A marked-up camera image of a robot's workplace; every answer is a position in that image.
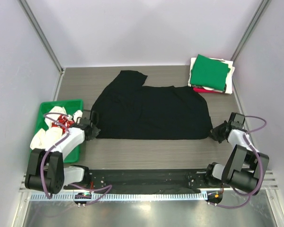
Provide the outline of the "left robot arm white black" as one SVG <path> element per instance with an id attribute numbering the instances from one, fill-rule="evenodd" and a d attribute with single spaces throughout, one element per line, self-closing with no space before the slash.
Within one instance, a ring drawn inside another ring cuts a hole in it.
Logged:
<path id="1" fill-rule="evenodd" d="M 64 167 L 64 159 L 80 144 L 94 139 L 100 132 L 97 128 L 99 114 L 90 112 L 89 118 L 81 118 L 69 128 L 45 113 L 44 117 L 66 130 L 65 134 L 46 149 L 33 149 L 30 153 L 24 185 L 27 189 L 44 192 L 51 199 L 64 186 L 77 184 L 88 188 L 91 184 L 89 168 L 81 165 Z"/>

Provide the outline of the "black t shirt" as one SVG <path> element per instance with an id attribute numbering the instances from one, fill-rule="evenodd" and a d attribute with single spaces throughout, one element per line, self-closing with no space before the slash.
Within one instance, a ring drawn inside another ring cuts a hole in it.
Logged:
<path id="1" fill-rule="evenodd" d="M 189 87 L 151 87 L 147 76 L 122 70 L 91 110 L 102 139 L 201 140 L 213 128 L 206 100 Z"/>

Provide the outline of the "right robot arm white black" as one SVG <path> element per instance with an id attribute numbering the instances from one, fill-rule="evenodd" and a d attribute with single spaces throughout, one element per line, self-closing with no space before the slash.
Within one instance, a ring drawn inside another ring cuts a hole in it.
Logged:
<path id="1" fill-rule="evenodd" d="M 265 176 L 269 156 L 259 152 L 250 140 L 249 131 L 244 128 L 245 115 L 231 113 L 228 121 L 211 129 L 209 137 L 222 143 L 227 141 L 233 150 L 226 165 L 213 162 L 204 175 L 209 187 L 226 184 L 240 195 L 256 195 Z"/>

